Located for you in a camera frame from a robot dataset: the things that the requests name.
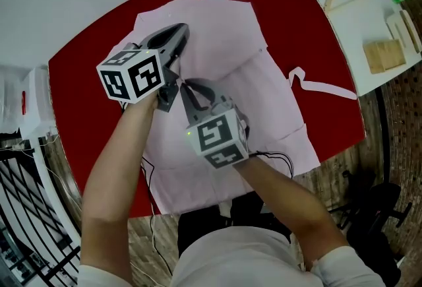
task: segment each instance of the pink garment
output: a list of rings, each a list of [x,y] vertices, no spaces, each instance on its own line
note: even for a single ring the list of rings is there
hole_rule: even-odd
[[[286,153],[294,175],[319,166],[290,83],[267,52],[250,3],[174,0],[139,14],[134,30],[110,55],[177,22],[187,23],[191,31],[180,75],[218,81],[249,118],[250,150]],[[151,192],[163,214],[207,207],[252,191],[231,166],[214,170],[195,154],[185,135],[188,125],[180,94],[169,113],[154,113],[144,156],[155,165]],[[289,174],[282,160],[266,161]],[[144,165],[149,176],[152,169]]]

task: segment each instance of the shirt sleeve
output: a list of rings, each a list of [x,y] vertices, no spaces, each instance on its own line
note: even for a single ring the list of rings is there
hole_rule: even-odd
[[[81,265],[78,271],[78,287],[132,287],[127,281],[102,269]]]
[[[381,277],[349,246],[336,248],[314,262],[311,272],[327,287],[385,287]]]

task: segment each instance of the white shirt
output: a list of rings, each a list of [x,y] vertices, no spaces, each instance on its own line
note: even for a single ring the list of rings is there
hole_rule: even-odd
[[[80,266],[80,287],[129,287],[124,280],[94,267]],[[183,252],[171,287],[352,287],[384,286],[351,247],[339,247],[299,269],[283,235],[255,227],[229,227],[207,234]]]

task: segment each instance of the red tabletop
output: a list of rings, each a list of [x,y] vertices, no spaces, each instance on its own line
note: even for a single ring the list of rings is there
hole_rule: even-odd
[[[49,61],[57,128],[81,191],[121,116],[119,104],[106,96],[96,65],[133,29],[137,14],[170,1],[129,0],[83,30]],[[346,59],[316,0],[238,1],[252,3],[268,51],[285,76],[300,66],[307,80],[355,91]],[[299,82],[293,85],[293,92],[320,161],[365,137],[357,100],[304,91]],[[151,215],[151,210],[141,178],[131,216],[146,215]]]

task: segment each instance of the wooden block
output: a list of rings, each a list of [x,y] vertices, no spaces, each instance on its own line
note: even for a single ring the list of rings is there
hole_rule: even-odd
[[[371,73],[383,73],[386,70],[406,64],[399,40],[376,41],[363,45]]]

